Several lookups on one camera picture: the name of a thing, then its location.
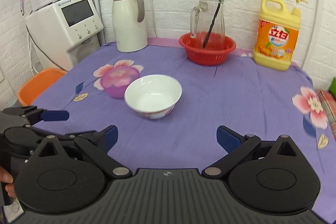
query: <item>human hand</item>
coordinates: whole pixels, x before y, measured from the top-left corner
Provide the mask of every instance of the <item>human hand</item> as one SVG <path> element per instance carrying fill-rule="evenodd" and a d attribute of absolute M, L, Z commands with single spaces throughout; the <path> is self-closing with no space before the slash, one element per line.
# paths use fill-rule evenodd
<path fill-rule="evenodd" d="M 1 166 L 0 166 L 0 181 L 8 183 L 5 187 L 5 189 L 8 193 L 8 195 L 11 198 L 15 198 L 16 194 L 15 194 L 15 190 L 14 190 L 13 176 L 5 168 L 3 168 Z"/>

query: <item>purple tablecloth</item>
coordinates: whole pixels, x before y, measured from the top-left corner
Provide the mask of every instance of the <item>purple tablecloth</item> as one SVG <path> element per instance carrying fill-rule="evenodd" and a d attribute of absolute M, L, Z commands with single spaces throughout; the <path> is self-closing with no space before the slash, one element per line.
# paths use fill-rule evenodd
<path fill-rule="evenodd" d="M 124 100 L 110 98 L 97 90 L 93 72 L 119 60 L 142 65 L 141 76 L 171 75 L 182 85 L 176 107 L 161 120 L 147 120 L 127 107 Z M 88 96 L 73 102 L 76 87 Z M 49 110 L 65 109 L 66 122 L 41 122 L 38 127 L 60 134 L 95 129 L 114 124 L 119 139 L 109 155 L 120 163 L 137 168 L 199 168 L 202 170 L 226 152 L 216 141 L 216 130 L 226 125 L 234 131 L 256 134 L 263 140 L 290 135 L 321 180 L 314 211 L 328 222 L 336 219 L 336 143 L 330 127 L 309 135 L 303 127 L 303 114 L 292 97 L 311 80 L 300 69 L 286 72 L 256 65 L 249 57 L 229 56 L 216 67 L 200 66 L 185 57 L 180 48 L 148 46 L 139 52 L 121 53 L 114 44 L 102 47 L 45 91 L 35 105 Z M 317 149 L 321 134 L 329 138 Z"/>

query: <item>plaid cloth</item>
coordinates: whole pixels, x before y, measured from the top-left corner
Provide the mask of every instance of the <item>plaid cloth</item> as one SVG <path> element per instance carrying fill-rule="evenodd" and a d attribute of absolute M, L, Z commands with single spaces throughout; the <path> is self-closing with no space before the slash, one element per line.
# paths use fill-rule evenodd
<path fill-rule="evenodd" d="M 328 121 L 336 140 L 336 100 L 333 95 L 325 90 L 318 90 L 317 96 L 321 101 L 323 110 L 325 111 Z"/>

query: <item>display screen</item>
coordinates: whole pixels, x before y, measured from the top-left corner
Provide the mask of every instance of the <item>display screen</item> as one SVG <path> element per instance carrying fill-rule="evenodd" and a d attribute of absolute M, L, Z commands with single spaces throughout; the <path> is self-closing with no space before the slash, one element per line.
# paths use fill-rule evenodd
<path fill-rule="evenodd" d="M 93 16 L 88 0 L 81 0 L 62 8 L 62 12 L 67 20 L 69 27 Z"/>

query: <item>red colander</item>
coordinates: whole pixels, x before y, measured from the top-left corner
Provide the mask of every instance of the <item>red colander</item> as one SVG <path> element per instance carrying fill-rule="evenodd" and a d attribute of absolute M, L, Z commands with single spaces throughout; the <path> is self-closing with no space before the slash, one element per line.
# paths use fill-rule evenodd
<path fill-rule="evenodd" d="M 219 50 L 213 47 L 209 50 L 207 48 L 196 48 L 196 39 L 191 38 L 190 33 L 182 35 L 179 43 L 184 47 L 187 57 L 191 61 L 205 66 L 215 66 L 224 63 L 230 52 L 236 48 L 236 43 L 227 36 L 225 36 L 224 47 L 222 45 Z"/>

